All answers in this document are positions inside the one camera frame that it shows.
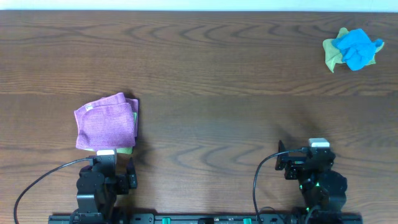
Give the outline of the blue microfiber cloth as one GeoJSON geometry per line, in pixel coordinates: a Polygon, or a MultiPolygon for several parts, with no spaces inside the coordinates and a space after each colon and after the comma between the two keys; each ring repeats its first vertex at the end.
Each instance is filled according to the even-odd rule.
{"type": "Polygon", "coordinates": [[[352,70],[358,71],[376,63],[375,55],[383,48],[384,41],[372,41],[362,29],[348,31],[331,41],[342,55],[341,61],[352,70]]]}

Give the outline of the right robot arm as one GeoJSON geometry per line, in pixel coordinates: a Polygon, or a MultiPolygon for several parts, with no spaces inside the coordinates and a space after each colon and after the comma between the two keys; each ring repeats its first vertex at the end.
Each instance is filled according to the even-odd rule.
{"type": "Polygon", "coordinates": [[[310,138],[307,147],[287,150],[278,142],[275,170],[284,170],[287,180],[297,180],[306,209],[298,223],[343,223],[348,181],[332,170],[336,155],[325,138],[310,138]]]}

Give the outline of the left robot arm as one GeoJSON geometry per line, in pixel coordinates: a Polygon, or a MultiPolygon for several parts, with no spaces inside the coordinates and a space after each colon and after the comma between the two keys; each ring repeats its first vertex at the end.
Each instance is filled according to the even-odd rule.
{"type": "Polygon", "coordinates": [[[126,213],[114,204],[118,195],[127,195],[137,187],[137,175],[132,159],[126,172],[116,173],[114,155],[91,156],[90,164],[80,170],[76,182],[78,208],[70,215],[70,224],[129,223],[126,213]]]}

